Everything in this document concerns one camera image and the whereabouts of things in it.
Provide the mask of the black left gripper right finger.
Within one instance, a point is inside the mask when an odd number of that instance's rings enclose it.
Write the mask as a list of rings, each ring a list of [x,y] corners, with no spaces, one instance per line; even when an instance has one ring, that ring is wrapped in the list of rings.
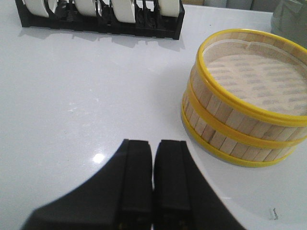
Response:
[[[162,140],[154,162],[155,230],[242,230],[195,164],[186,142]]]

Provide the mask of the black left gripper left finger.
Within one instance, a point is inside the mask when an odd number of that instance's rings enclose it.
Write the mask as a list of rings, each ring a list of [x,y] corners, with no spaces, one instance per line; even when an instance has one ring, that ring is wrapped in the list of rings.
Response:
[[[94,176],[32,212],[24,230],[149,230],[152,153],[147,141],[125,139]]]

